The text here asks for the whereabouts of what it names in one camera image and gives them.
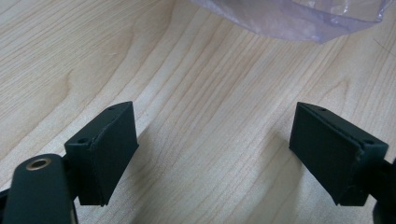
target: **plastic bag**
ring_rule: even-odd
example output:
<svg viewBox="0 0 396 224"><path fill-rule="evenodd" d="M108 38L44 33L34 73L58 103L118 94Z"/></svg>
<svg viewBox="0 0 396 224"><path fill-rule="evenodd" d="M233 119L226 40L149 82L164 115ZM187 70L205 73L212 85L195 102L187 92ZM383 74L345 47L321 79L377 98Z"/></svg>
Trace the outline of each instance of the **plastic bag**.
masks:
<svg viewBox="0 0 396 224"><path fill-rule="evenodd" d="M382 21L396 0L191 0L259 34L324 43Z"/></svg>

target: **metal ring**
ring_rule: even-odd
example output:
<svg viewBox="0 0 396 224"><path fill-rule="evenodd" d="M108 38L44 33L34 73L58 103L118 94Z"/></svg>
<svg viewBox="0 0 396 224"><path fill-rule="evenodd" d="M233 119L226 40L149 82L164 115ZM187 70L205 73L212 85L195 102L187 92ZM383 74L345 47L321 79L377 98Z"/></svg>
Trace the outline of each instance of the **metal ring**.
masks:
<svg viewBox="0 0 396 224"><path fill-rule="evenodd" d="M26 165L26 170L35 171L39 169L43 169L44 167L50 165L51 159L50 158L40 158L35 161L31 161L29 164Z"/></svg>

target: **light wood surface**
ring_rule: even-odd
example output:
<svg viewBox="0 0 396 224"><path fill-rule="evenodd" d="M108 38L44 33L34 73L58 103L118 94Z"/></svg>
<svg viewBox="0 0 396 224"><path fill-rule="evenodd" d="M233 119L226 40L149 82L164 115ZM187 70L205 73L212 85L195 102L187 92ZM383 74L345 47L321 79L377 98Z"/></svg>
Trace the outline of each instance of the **light wood surface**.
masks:
<svg viewBox="0 0 396 224"><path fill-rule="evenodd" d="M187 0L0 2L0 187L109 105L134 101L140 148L80 223L372 223L333 204L289 150L298 101L396 157L396 7L324 45L254 35Z"/></svg>

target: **screw hole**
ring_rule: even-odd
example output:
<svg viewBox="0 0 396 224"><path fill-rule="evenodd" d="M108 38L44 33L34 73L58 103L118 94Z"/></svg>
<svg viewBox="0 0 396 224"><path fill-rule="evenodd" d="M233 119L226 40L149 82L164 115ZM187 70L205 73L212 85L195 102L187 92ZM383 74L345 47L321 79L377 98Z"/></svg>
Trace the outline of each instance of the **screw hole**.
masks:
<svg viewBox="0 0 396 224"><path fill-rule="evenodd" d="M84 143L87 143L88 141L90 141L90 139L88 139L88 138L80 138L80 139L78 139L77 143L84 144Z"/></svg>
<svg viewBox="0 0 396 224"><path fill-rule="evenodd" d="M38 159L35 161L30 162L29 164L26 165L26 170L29 171L35 171L42 169L50 164L50 159L49 158L42 158Z"/></svg>
<svg viewBox="0 0 396 224"><path fill-rule="evenodd" d="M364 143L372 145L374 142L372 140L363 140Z"/></svg>

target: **black plastic block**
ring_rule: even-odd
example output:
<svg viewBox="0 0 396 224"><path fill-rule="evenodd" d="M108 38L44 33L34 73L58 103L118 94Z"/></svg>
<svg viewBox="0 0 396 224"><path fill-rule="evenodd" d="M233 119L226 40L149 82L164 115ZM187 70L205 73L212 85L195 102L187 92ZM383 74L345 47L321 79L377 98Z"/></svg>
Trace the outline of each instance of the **black plastic block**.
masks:
<svg viewBox="0 0 396 224"><path fill-rule="evenodd" d="M381 166L388 145L325 108L298 103L290 149L336 204L363 206L364 176Z"/></svg>
<svg viewBox="0 0 396 224"><path fill-rule="evenodd" d="M105 109L65 144L82 205L108 204L138 148L132 102Z"/></svg>

